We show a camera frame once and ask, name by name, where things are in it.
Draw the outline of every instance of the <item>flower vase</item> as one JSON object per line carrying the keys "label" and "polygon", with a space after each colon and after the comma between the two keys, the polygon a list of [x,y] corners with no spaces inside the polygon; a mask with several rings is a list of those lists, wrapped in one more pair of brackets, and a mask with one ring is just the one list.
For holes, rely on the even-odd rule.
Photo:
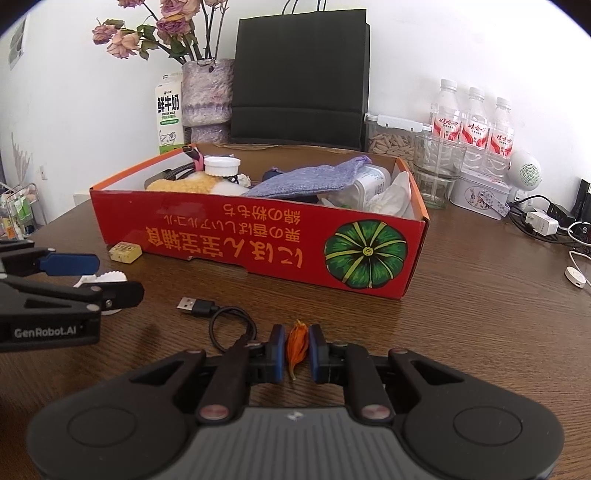
{"label": "flower vase", "polygon": [[192,142],[229,141],[233,77],[233,59],[183,65],[183,125],[191,127]]}

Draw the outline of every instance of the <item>glass cup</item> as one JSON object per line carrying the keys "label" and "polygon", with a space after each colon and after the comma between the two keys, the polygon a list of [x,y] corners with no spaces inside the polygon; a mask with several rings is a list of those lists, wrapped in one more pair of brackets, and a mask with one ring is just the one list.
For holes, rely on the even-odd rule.
{"label": "glass cup", "polygon": [[414,178],[427,206],[442,208],[466,157],[466,146],[429,134],[417,135]]}

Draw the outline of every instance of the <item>white wall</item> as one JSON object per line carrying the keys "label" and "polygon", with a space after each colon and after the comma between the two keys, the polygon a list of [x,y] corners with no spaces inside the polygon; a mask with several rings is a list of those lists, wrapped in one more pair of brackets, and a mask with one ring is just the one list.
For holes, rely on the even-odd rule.
{"label": "white wall", "polygon": [[[235,51],[238,19],[280,13],[282,0],[229,0],[221,57]],[[148,0],[157,9],[157,0]],[[369,109],[427,119],[439,79],[455,79],[460,101],[483,88],[487,106],[513,103],[517,148],[536,156],[537,193],[570,207],[581,176],[591,179],[588,110],[591,38],[547,0],[327,0],[331,9],[367,8],[371,25]],[[315,9],[300,0],[297,11]],[[29,179],[50,219],[72,194],[157,152],[154,87],[179,65],[160,52],[120,60],[94,46],[95,18],[143,22],[145,10],[116,0],[45,0],[30,13],[25,54],[13,71],[9,35],[0,40],[0,151],[14,180],[10,133],[33,154]],[[40,180],[44,165],[48,180]]]}

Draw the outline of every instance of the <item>orange flower petal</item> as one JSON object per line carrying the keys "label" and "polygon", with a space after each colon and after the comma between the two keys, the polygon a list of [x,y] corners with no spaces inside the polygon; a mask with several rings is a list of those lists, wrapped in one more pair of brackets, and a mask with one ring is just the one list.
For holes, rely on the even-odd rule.
{"label": "orange flower petal", "polygon": [[288,369],[292,380],[296,379],[294,368],[306,359],[308,346],[308,327],[305,323],[297,320],[287,337],[287,347],[285,349]]}

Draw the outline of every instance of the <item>white hair dryer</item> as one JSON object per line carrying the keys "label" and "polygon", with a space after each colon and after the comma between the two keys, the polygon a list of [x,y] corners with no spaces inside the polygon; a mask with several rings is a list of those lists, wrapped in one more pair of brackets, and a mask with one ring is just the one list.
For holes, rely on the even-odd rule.
{"label": "white hair dryer", "polygon": [[508,202],[527,198],[527,192],[535,190],[542,182],[540,162],[524,150],[514,151],[507,171],[507,182],[511,186]]}

